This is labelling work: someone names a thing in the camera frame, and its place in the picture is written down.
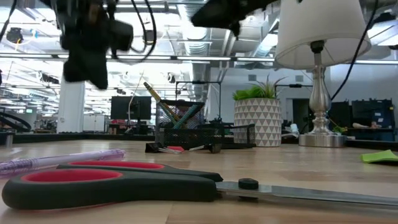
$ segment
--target silver lamp stand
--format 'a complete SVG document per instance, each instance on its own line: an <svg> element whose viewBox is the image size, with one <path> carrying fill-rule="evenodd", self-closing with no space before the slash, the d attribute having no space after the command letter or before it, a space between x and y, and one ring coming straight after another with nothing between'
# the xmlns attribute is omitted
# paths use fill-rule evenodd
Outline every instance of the silver lamp stand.
<svg viewBox="0 0 398 224"><path fill-rule="evenodd" d="M346 136L336 134L329 130L329 119L326 118L331 108L331 99L325 84L325 70L322 65L321 52L325 42L323 40L312 42L311 50L315 57L313 69L313 89L310 97L310 109L314 112L312 120L313 130L307 134L301 134L298 138L300 146L310 147L343 147Z"/></svg>

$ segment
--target geometric patterned pot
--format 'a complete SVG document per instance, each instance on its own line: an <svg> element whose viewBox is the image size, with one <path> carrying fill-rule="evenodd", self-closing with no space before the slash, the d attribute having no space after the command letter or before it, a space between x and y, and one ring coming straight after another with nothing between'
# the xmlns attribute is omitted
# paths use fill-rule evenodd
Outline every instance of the geometric patterned pot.
<svg viewBox="0 0 398 224"><path fill-rule="evenodd" d="M235 101L234 125L256 125L258 147L279 147L282 132L282 108L277 99L253 98ZM234 133L234 141L246 140L246 133Z"/></svg>

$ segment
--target white column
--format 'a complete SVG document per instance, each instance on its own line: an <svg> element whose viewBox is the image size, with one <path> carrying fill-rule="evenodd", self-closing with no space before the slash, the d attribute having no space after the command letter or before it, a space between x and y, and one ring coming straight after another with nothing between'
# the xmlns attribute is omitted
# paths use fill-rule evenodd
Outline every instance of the white column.
<svg viewBox="0 0 398 224"><path fill-rule="evenodd" d="M85 83L61 82L57 133L83 131Z"/></svg>

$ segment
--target lamp base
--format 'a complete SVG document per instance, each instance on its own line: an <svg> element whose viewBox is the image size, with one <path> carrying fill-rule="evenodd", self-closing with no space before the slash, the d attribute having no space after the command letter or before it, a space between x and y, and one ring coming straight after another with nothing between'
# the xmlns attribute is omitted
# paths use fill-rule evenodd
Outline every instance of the lamp base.
<svg viewBox="0 0 398 224"><path fill-rule="evenodd" d="M308 147L344 147L346 136L337 134L301 134L298 137L300 146Z"/></svg>

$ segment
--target desk lamp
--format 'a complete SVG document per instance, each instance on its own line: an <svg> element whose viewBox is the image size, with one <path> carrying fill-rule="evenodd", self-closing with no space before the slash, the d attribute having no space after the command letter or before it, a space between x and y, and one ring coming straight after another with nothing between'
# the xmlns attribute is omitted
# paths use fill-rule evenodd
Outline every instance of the desk lamp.
<svg viewBox="0 0 398 224"><path fill-rule="evenodd" d="M310 109L315 115L314 129L300 135L301 146L343 147L345 136L328 128L331 99L325 70L352 60L365 28L358 0L282 0L275 62L294 70L313 69ZM366 36L358 56L370 48Z"/></svg>

